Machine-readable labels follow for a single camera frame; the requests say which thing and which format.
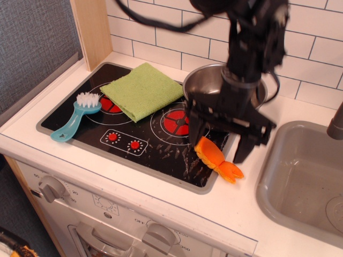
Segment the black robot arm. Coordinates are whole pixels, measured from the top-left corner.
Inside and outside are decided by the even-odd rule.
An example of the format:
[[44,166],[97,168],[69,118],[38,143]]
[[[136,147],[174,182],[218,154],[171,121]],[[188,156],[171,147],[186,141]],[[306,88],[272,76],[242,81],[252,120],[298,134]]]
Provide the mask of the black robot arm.
[[267,144],[275,123],[252,105],[261,76],[282,63],[289,18],[287,1],[192,1],[205,17],[226,13],[229,56],[218,93],[187,92],[189,141],[196,145],[207,126],[240,135],[233,159],[242,163],[254,146]]

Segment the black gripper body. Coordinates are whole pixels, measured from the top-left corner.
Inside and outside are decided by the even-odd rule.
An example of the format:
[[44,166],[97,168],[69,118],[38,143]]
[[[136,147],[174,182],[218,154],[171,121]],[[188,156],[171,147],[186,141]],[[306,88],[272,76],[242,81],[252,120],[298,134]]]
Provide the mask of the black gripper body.
[[190,94],[186,107],[188,117],[191,110],[196,110],[207,116],[207,126],[256,137],[256,145],[267,144],[276,124],[251,103],[260,79],[245,82],[227,69],[222,69],[221,75],[223,83],[219,95]]

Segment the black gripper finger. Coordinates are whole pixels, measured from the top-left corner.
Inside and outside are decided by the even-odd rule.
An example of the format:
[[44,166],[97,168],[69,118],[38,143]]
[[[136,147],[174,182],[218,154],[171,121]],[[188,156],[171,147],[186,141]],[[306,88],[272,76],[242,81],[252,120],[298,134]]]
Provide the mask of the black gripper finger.
[[196,146],[207,128],[207,116],[196,110],[189,113],[189,142]]
[[241,135],[233,162],[243,163],[254,149],[256,142],[256,137],[250,135]]

